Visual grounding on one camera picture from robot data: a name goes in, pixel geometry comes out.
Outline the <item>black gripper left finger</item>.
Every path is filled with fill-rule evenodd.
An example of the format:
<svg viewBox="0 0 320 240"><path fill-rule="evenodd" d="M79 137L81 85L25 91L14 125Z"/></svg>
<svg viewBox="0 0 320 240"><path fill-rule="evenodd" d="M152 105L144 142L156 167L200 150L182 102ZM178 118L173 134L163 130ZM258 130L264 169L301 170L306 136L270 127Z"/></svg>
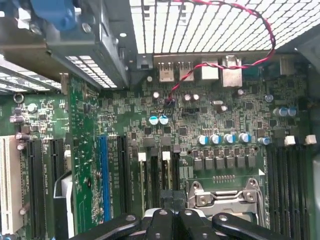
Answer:
<svg viewBox="0 0 320 240"><path fill-rule="evenodd" d="M174 201L172 190L160 192L160 208L148 209L144 217L134 213L101 223L73 240L171 240L174 229Z"/></svg>

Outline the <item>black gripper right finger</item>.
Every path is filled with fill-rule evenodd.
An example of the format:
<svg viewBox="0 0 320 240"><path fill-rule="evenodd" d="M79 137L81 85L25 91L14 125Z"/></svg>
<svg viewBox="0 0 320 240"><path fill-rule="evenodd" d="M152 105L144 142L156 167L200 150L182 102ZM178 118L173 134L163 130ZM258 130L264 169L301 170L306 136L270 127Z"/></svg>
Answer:
<svg viewBox="0 0 320 240"><path fill-rule="evenodd" d="M195 209L186 208L183 191L173 192L173 209L178 211L174 223L182 240L289 240L272 231L235 215L220 212L208 220Z"/></svg>

